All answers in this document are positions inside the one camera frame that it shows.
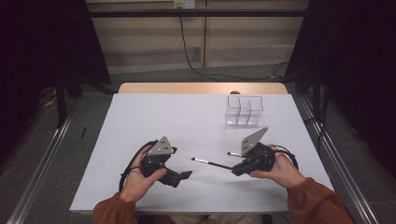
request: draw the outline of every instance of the person's right hand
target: person's right hand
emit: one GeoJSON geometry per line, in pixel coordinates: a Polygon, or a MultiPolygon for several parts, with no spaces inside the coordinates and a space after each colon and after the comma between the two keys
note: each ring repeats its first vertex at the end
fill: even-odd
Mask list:
{"type": "MultiPolygon", "coordinates": [[[[268,147],[276,150],[276,147],[273,147],[272,144],[268,147]]],[[[256,170],[252,171],[250,176],[274,180],[278,185],[287,189],[292,189],[305,181],[305,176],[294,167],[283,153],[276,153],[276,162],[270,172],[256,170]]]]}

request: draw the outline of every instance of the pant leg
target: pant leg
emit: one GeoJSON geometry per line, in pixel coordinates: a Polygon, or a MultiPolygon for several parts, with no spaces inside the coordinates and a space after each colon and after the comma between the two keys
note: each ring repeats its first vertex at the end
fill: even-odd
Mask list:
{"type": "Polygon", "coordinates": [[[262,224],[261,215],[211,215],[205,224],[262,224]]]}
{"type": "Polygon", "coordinates": [[[205,220],[205,216],[199,215],[171,215],[169,216],[176,224],[198,224],[205,220]]]}

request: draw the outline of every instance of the sleeve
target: sleeve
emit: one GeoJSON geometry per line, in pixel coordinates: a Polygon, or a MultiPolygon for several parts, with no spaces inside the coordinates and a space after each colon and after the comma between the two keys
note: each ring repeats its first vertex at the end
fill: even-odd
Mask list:
{"type": "Polygon", "coordinates": [[[338,194],[312,178],[288,189],[288,194],[288,207],[293,224],[353,224],[338,194]]]}
{"type": "Polygon", "coordinates": [[[134,219],[134,203],[127,203],[116,193],[113,197],[99,202],[93,208],[95,224],[137,224],[134,219]]]}

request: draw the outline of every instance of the person's left hand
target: person's left hand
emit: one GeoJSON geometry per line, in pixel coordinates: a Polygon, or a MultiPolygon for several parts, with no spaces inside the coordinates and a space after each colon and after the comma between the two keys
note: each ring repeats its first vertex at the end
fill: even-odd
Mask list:
{"type": "Polygon", "coordinates": [[[154,182],[161,179],[166,174],[165,168],[156,170],[149,177],[144,177],[142,173],[140,173],[140,162],[142,161],[145,153],[150,149],[151,146],[145,147],[131,165],[131,169],[134,169],[129,173],[122,192],[120,193],[120,198],[127,203],[136,203],[139,201],[149,191],[149,188],[154,184],[154,182]]]}

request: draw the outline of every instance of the electrical outlet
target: electrical outlet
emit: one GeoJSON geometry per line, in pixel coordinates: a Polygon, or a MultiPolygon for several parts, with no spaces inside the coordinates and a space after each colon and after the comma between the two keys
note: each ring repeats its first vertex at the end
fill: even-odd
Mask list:
{"type": "Polygon", "coordinates": [[[185,9],[195,9],[195,0],[184,0],[185,9]]]}
{"type": "Polygon", "coordinates": [[[174,9],[184,8],[184,0],[174,0],[174,9]]]}
{"type": "Polygon", "coordinates": [[[174,9],[195,9],[195,0],[174,0],[174,9]]]}

